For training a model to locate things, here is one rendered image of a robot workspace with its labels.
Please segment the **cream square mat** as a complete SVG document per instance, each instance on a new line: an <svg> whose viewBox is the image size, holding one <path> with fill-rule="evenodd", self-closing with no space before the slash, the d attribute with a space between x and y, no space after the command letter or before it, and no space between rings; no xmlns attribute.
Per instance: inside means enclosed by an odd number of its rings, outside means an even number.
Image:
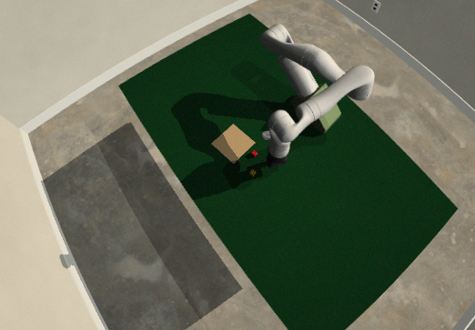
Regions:
<svg viewBox="0 0 475 330"><path fill-rule="evenodd" d="M255 142L234 124L220 135L212 145L234 164Z"/></svg>

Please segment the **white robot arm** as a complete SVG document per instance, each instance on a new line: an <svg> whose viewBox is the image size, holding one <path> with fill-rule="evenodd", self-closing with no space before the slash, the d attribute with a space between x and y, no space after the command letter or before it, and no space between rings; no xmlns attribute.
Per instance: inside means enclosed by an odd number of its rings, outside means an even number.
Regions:
<svg viewBox="0 0 475 330"><path fill-rule="evenodd" d="M260 42L267 50L279 55L278 62L298 97L311 95L318 88L310 71L331 83L322 92L296 107L297 123L284 110L277 110L270 116L270 145L278 152L286 151L291 141L309 124L330 111L343 96L364 101L371 94L374 83L371 68L357 65L345 73L324 50L310 44L291 44L293 41L281 24L266 30L260 36Z"/></svg>

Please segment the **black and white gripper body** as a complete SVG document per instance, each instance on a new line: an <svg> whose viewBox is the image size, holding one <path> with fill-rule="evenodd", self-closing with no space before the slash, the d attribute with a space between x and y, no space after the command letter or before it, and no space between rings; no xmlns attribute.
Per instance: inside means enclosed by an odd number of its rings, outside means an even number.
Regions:
<svg viewBox="0 0 475 330"><path fill-rule="evenodd" d="M269 131L263 132L261 134L261 137L264 140L270 141L270 139L271 139L270 132ZM271 147L270 143L269 143L269 145L268 145L268 155L267 155L268 166L269 167L274 167L274 166L285 164L287 162L286 156L288 155L288 153L289 153L289 148L284 152L278 152L278 151L274 150Z"/></svg>

